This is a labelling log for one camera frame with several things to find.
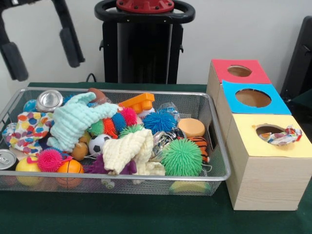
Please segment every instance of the green spiky ball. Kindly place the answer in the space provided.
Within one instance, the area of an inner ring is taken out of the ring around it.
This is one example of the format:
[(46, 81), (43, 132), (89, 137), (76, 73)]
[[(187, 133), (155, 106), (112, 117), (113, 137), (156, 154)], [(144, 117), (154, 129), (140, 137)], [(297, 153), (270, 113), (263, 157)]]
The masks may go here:
[(174, 140), (162, 151), (166, 176), (198, 176), (201, 172), (200, 148), (188, 139)]
[(104, 133), (103, 120), (100, 119), (98, 122), (92, 124), (91, 127), (88, 129), (88, 132), (94, 136), (103, 134)]
[(134, 125), (128, 126), (121, 131), (119, 138), (123, 138), (125, 135), (128, 135), (129, 133), (135, 133), (142, 129), (143, 129), (143, 126), (141, 124), (134, 124)]

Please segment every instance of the red lid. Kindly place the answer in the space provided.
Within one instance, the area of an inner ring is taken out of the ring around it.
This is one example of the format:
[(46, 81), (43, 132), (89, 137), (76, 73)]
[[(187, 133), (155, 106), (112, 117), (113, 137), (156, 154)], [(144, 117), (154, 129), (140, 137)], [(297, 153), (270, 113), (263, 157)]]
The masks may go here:
[(157, 14), (172, 11), (175, 4), (172, 0), (117, 0), (116, 7), (133, 13)]
[(233, 83), (271, 84), (257, 60), (213, 59), (212, 63), (220, 83), (226, 80)]

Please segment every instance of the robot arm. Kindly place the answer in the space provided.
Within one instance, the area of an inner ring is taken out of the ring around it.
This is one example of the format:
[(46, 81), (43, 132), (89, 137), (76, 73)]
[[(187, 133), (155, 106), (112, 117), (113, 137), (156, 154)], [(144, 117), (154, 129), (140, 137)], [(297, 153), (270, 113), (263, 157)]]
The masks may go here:
[[(0, 52), (13, 80), (27, 80), (28, 72), (18, 47), (14, 42), (9, 40), (4, 27), (2, 12), (11, 7), (31, 4), (36, 1), (39, 0), (0, 0)], [(78, 67), (81, 62), (85, 61), (85, 59), (83, 57), (66, 2), (65, 0), (52, 0), (52, 2), (63, 27), (59, 36), (66, 53), (68, 63), (71, 67)]]

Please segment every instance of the soccer ball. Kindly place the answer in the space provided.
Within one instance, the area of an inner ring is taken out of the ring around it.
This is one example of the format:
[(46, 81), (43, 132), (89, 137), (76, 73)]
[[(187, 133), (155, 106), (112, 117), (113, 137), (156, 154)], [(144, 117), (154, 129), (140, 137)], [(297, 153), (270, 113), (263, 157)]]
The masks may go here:
[(101, 154), (102, 153), (102, 147), (105, 144), (105, 141), (112, 139), (107, 134), (101, 134), (98, 136), (93, 136), (89, 142), (89, 151), (91, 155), (94, 155), (95, 153)]

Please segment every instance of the pink spiky ball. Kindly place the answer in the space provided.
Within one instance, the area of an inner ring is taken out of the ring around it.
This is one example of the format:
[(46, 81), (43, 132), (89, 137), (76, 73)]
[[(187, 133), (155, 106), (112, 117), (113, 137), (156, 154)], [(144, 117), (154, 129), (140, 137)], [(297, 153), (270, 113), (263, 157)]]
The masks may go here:
[(42, 172), (57, 172), (62, 165), (62, 155), (55, 149), (46, 149), (38, 156), (38, 167)]
[(121, 112), (127, 126), (137, 124), (137, 114), (132, 108), (124, 108)]

